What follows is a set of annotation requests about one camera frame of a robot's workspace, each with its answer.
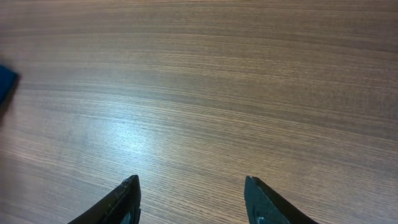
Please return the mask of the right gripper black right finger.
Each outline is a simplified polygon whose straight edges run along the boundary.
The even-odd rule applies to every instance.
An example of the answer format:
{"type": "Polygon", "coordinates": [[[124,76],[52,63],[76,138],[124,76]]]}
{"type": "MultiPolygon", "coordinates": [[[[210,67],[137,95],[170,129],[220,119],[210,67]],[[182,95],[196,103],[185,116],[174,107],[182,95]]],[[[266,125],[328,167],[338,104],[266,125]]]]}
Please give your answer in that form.
{"type": "Polygon", "coordinates": [[[246,177],[244,199],[250,224],[317,224],[258,177],[246,177]]]}

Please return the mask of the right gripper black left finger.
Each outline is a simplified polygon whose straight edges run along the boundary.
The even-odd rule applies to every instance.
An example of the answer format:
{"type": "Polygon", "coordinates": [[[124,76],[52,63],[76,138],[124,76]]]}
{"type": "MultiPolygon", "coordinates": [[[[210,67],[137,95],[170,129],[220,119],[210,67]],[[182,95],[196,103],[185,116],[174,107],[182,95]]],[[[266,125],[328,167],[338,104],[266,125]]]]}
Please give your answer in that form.
{"type": "Polygon", "coordinates": [[[132,175],[68,224],[138,224],[140,205],[139,176],[132,175]]]}

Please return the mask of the blue t-shirt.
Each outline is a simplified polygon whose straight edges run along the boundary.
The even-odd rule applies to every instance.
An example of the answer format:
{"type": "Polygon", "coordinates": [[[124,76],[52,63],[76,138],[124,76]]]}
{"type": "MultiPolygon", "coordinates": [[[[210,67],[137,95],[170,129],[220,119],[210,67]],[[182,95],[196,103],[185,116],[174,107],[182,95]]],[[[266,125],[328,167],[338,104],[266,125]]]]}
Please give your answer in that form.
{"type": "Polygon", "coordinates": [[[1,65],[0,66],[0,77],[1,77],[1,105],[4,104],[8,98],[12,95],[17,82],[19,81],[19,74],[11,70],[10,68],[1,65]]]}

